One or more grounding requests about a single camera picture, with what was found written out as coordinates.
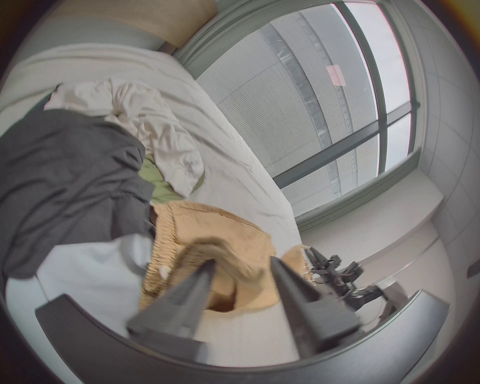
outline green cloth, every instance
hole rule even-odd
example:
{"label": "green cloth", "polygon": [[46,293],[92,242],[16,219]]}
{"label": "green cloth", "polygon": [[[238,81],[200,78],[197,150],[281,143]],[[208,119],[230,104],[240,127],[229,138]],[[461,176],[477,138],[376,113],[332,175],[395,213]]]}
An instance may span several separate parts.
{"label": "green cloth", "polygon": [[[176,193],[172,186],[165,181],[162,173],[155,165],[153,155],[145,156],[145,160],[142,163],[142,168],[140,168],[138,171],[138,175],[142,179],[147,180],[155,185],[151,199],[154,204],[168,203],[174,200],[183,200],[183,197]],[[198,182],[193,190],[196,191],[204,183],[204,180],[205,172],[203,172],[201,177],[198,179]]]}

